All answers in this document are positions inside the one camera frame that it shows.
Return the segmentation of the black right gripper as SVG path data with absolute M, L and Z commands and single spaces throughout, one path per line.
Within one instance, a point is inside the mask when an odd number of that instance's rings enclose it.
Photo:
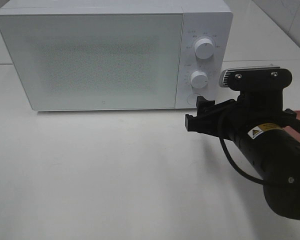
M 224 116 L 221 129 L 224 137 L 239 135 L 239 124 L 235 120 L 237 106 L 240 101 L 226 100 L 216 104 L 214 100 L 207 100 L 203 96 L 196 99 L 197 116 L 185 115 L 185 128 L 188 132 L 197 132 L 214 137 L 219 137 L 218 126 Z

